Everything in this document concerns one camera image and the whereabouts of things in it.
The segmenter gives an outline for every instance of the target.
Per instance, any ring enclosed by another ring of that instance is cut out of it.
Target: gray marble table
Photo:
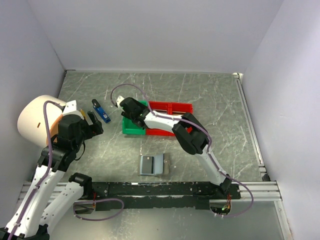
[[[247,202],[232,203],[238,213]],[[115,214],[95,212],[89,218]],[[252,209],[238,217],[221,220],[210,210],[194,208],[125,209],[108,221],[81,221],[72,209],[56,225],[50,240],[284,240],[275,204],[254,203]]]
[[[193,114],[212,136],[213,152],[220,165],[240,181],[261,181],[245,113],[236,82],[231,74],[191,73],[99,73],[68,71],[59,98],[77,100],[84,111],[93,110],[97,99],[111,118],[104,133],[86,141],[86,151],[73,162],[63,179],[75,172],[96,182],[207,181],[198,160],[182,150],[174,137],[122,134],[120,109],[110,102],[111,90],[122,83],[140,86],[150,101],[192,103]],[[118,95],[143,100],[131,86],[115,91]],[[169,153],[169,174],[138,176],[138,157]]]

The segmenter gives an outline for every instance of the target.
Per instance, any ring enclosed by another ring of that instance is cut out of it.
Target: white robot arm
[[[226,174],[226,172],[221,168],[211,147],[208,147],[208,137],[198,128],[186,123],[191,122],[204,129],[191,113],[174,116],[156,111],[153,111],[152,113],[145,105],[131,97],[123,98],[122,96],[119,96],[116,104],[118,107],[121,107],[123,111],[121,114],[130,119],[137,126],[149,129],[161,129],[174,133],[183,150],[191,155],[195,155],[202,164],[209,181],[212,184],[221,187],[223,191],[229,188],[231,181],[221,174]],[[192,130],[191,132],[188,132],[187,128],[190,127]]]
[[[75,100],[65,104],[57,125],[58,133],[51,138],[53,151],[49,173],[37,187],[38,181],[48,169],[49,148],[47,146],[41,152],[31,186],[20,207],[6,227],[0,228],[0,240],[9,238],[48,240],[58,221],[74,202],[92,193],[91,177],[75,173],[61,194],[47,206],[55,187],[69,165],[74,160],[79,160],[76,157],[81,145],[85,146],[85,140],[103,133],[102,124],[94,113],[89,111],[87,114],[92,125],[89,125],[83,114],[77,110]]]

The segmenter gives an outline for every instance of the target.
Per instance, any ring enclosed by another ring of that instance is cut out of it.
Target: cable
[[[83,156],[83,154],[84,154],[84,153],[85,153],[85,151],[86,151],[86,144],[85,144],[85,142],[83,142],[82,144],[83,144],[83,152],[82,152],[82,154],[81,154],[81,156],[80,156],[80,157],[78,157],[77,159],[75,159],[75,161],[79,161],[79,160],[80,160],[80,158]]]
[[[37,190],[40,188],[42,182],[46,179],[46,177],[49,175],[49,171],[52,165],[52,143],[51,143],[51,135],[50,135],[50,128],[49,128],[49,123],[48,123],[48,116],[47,116],[47,104],[53,104],[56,107],[60,108],[62,111],[64,110],[63,106],[60,106],[58,103],[54,102],[54,101],[45,101],[43,104],[43,116],[44,116],[44,124],[45,124],[45,130],[46,130],[46,136],[47,136],[47,142],[48,142],[48,148],[49,148],[49,162],[48,162],[48,167],[44,173],[44,175],[40,178],[40,180],[36,183],[36,188],[32,189],[30,195],[28,196],[28,198],[26,199],[23,208],[20,212],[20,215],[18,216],[16,222],[15,222],[15,226],[13,227],[8,240],[11,240],[12,237],[14,236],[18,226],[20,225],[20,222],[22,220],[22,218],[24,217],[30,202],[32,200],[32,198],[34,197],[34,195],[36,194]]]
[[[112,216],[108,216],[108,217],[105,217],[105,218],[101,218],[101,219],[91,219],[91,218],[85,218],[85,217],[81,217],[79,215],[76,214],[76,208],[75,206],[79,205],[81,207],[83,207],[81,204],[96,204],[96,203],[103,203],[103,202],[112,202],[112,201],[117,201],[117,202],[120,202],[122,204],[121,206],[121,209],[114,215]],[[90,201],[77,201],[73,204],[73,214],[76,218],[78,219],[81,219],[81,220],[85,220],[85,221],[91,221],[91,222],[101,222],[101,221],[105,221],[105,220],[108,220],[108,219],[112,219],[116,216],[118,216],[125,208],[125,203],[124,201],[122,201],[121,199],[119,198],[106,198],[106,199],[100,199],[100,200],[90,200]]]
[[[245,212],[247,212],[247,211],[253,206],[253,204],[254,204],[254,196],[253,196],[252,192],[250,191],[250,189],[249,189],[245,184],[243,184],[242,182],[240,182],[240,181],[234,179],[233,177],[228,176],[228,175],[226,175],[225,173],[223,173],[223,172],[221,171],[221,169],[219,168],[219,166],[217,165],[216,161],[214,160],[213,156],[210,154],[210,146],[211,146],[211,144],[212,144],[212,138],[211,138],[211,136],[209,135],[209,133],[208,133],[205,129],[203,129],[202,127],[200,127],[199,125],[197,125],[197,124],[195,124],[195,123],[193,123],[193,122],[191,122],[191,121],[188,121],[188,120],[185,120],[185,119],[182,119],[182,118],[168,117],[168,116],[163,116],[163,115],[158,115],[158,114],[156,114],[156,113],[152,110],[152,108],[150,107],[150,103],[149,103],[147,94],[146,94],[140,87],[138,87],[138,86],[136,86],[136,85],[134,85],[134,84],[131,84],[131,83],[122,83],[122,84],[114,87],[114,88],[111,90],[110,100],[111,100],[111,102],[112,102],[112,104],[113,104],[114,106],[118,107],[117,104],[116,104],[116,103],[113,101],[113,99],[112,99],[112,94],[114,93],[114,91],[115,91],[117,88],[119,88],[119,87],[121,87],[121,86],[125,86],[125,85],[127,85],[127,86],[133,86],[133,87],[137,88],[137,89],[143,94],[143,96],[144,96],[144,98],[145,98],[145,100],[146,100],[146,102],[147,102],[147,104],[148,104],[148,109],[150,110],[150,112],[151,112],[154,116],[159,117],[159,118],[162,118],[162,119],[169,119],[169,120],[174,120],[174,121],[182,121],[182,122],[185,122],[185,123],[187,123],[187,124],[190,124],[190,125],[196,127],[197,129],[201,130],[201,131],[208,137],[209,143],[208,143],[208,147],[207,147],[207,149],[206,149],[206,150],[207,150],[206,153],[208,154],[208,156],[209,156],[209,158],[211,159],[211,161],[212,161],[213,165],[215,166],[215,168],[219,171],[219,173],[220,173],[221,175],[223,175],[223,176],[226,177],[227,179],[230,179],[231,181],[233,181],[233,182],[235,182],[235,183],[243,186],[243,187],[249,192],[249,194],[250,194],[250,196],[251,196],[251,202],[250,202],[250,205],[249,205],[246,209],[244,209],[244,210],[242,210],[242,211],[240,211],[240,212],[238,212],[238,213],[235,213],[235,214],[231,214],[231,215],[228,214],[228,215],[226,215],[226,216],[215,213],[214,216],[220,216],[220,217],[222,217],[222,218],[237,217],[237,216],[239,216],[239,215],[244,214]]]

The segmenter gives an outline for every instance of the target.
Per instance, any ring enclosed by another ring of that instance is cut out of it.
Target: white wall
[[[0,227],[12,217],[40,149],[17,130],[22,109],[43,94],[57,96],[63,69],[26,1],[0,1]]]
[[[28,0],[66,69],[244,72],[283,0]]]
[[[320,238],[320,1],[285,0],[244,73],[268,173],[296,240]]]

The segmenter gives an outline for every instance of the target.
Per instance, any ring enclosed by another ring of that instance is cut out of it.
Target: green tray
[[[147,106],[147,101],[142,100],[139,102]],[[123,119],[122,119],[122,133],[129,134],[129,135],[130,134],[131,135],[146,135],[146,129],[134,125],[130,119],[123,117]]]

